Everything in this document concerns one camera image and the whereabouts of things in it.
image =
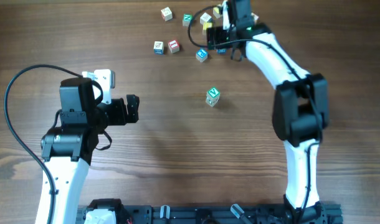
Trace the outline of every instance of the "wooden table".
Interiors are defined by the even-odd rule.
[[[2,101],[19,70],[49,63],[75,72],[116,72],[113,97],[140,97],[136,124],[110,127],[112,148],[95,151],[80,204],[121,198],[127,205],[281,203],[287,186],[283,144],[271,122],[273,93],[258,68],[211,52],[196,60],[184,13],[211,3],[0,6],[0,223],[33,223],[42,172],[12,137]],[[169,6],[174,19],[164,22]],[[380,1],[253,2],[291,57],[329,83],[330,119],[319,150],[321,200],[340,203],[346,223],[380,223]],[[204,42],[196,22],[194,36]],[[176,39],[181,51],[153,53]],[[68,75],[38,69],[12,88],[14,127],[39,155]],[[221,99],[205,103],[216,86]],[[101,144],[107,141],[101,138]]]

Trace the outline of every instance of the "wooden surface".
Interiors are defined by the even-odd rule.
[[[75,72],[116,71],[113,96],[140,97],[140,120],[110,127],[112,148],[95,151],[80,204],[121,198],[132,205],[281,203],[287,186],[283,144],[271,124],[273,90],[256,66],[229,56],[196,60],[182,26],[203,1],[0,6],[0,223],[33,223],[42,172],[8,131],[2,100],[20,69],[36,63]],[[159,10],[169,6],[174,19]],[[380,1],[253,3],[289,55],[329,83],[330,119],[317,165],[324,202],[346,223],[380,223]],[[202,27],[194,26],[200,42]],[[176,39],[181,51],[153,53]],[[39,69],[19,78],[9,109],[39,155],[68,75]],[[215,108],[205,103],[216,86]]]

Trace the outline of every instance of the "red and white cube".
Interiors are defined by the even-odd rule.
[[[166,7],[165,9],[161,10],[161,15],[165,21],[168,21],[173,18],[172,11],[169,7]]]
[[[180,46],[177,40],[171,40],[168,42],[169,50],[171,53],[176,53],[179,51]]]

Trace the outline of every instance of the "green and white cube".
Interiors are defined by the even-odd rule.
[[[206,100],[206,103],[209,105],[209,106],[215,106],[215,104],[217,103],[217,101],[219,100],[219,97],[221,96],[221,93],[220,91],[215,88],[215,87],[212,87],[210,90],[208,90],[207,92],[207,100]]]
[[[185,14],[185,15],[183,15],[183,26],[189,26],[191,19],[192,19],[192,15],[191,14]]]

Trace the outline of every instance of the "blue and white cube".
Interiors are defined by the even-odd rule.
[[[217,49],[216,52],[218,54],[226,54],[226,49]]]
[[[196,53],[196,58],[197,58],[200,62],[205,61],[205,60],[208,58],[208,53],[207,53],[207,51],[204,50],[204,49],[200,49],[200,50],[197,51],[197,53]]]
[[[164,42],[156,41],[154,42],[154,54],[164,54]]]

